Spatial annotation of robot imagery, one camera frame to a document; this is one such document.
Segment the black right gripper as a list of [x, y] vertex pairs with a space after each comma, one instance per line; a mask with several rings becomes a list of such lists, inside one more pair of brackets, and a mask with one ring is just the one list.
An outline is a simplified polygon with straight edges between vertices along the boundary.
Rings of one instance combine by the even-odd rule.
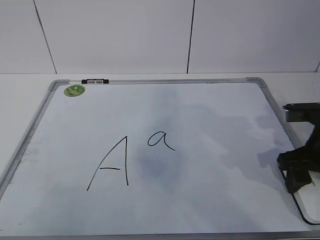
[[280, 170], [287, 171], [285, 186], [290, 194], [296, 193], [305, 185], [312, 183], [309, 171], [320, 172], [320, 118], [289, 117], [287, 122], [309, 122], [314, 128], [305, 145], [285, 153], [280, 153], [277, 164]]

